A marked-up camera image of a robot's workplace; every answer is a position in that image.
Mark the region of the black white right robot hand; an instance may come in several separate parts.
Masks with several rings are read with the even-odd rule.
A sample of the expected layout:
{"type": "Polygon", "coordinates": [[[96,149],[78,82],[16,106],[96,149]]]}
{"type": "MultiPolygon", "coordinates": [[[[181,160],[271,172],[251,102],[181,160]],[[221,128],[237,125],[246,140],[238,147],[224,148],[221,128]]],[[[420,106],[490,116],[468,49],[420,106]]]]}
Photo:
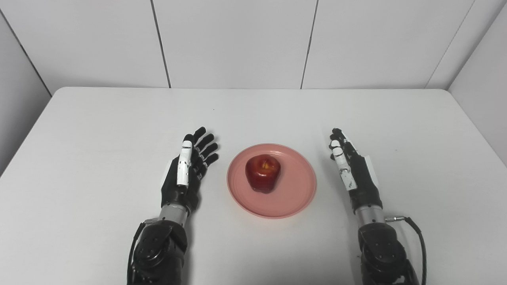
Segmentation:
{"type": "Polygon", "coordinates": [[[378,180],[369,156],[362,156],[351,140],[339,128],[330,135],[331,159],[335,161],[350,198],[353,211],[361,207],[378,206],[383,209],[378,180]]]}

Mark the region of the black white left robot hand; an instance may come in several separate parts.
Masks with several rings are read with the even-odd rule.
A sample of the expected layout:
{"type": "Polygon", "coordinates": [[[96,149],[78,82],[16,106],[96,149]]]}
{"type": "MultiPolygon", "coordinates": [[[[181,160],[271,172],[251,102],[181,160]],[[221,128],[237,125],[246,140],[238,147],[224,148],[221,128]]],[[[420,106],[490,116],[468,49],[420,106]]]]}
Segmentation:
{"type": "Polygon", "coordinates": [[[180,153],[172,159],[161,188],[161,206],[183,206],[187,215],[198,207],[201,180],[219,159],[214,134],[205,127],[185,135],[180,153]]]}

